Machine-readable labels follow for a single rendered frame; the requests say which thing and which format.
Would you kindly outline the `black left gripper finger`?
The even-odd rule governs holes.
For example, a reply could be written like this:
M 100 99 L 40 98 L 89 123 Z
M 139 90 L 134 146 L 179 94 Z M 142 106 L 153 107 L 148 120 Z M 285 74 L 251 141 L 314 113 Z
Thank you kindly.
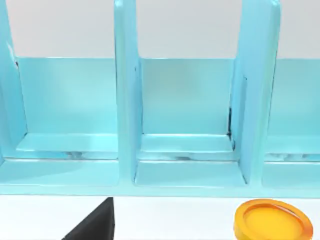
M 114 199 L 106 198 L 61 240 L 114 240 Z

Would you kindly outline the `light blue rack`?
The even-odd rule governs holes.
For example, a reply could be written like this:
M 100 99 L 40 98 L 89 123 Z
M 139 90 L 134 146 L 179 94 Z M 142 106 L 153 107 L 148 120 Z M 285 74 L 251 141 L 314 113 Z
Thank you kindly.
M 242 0 L 236 54 L 18 56 L 0 0 L 0 194 L 319 198 L 320 57 L 280 58 L 281 0 Z

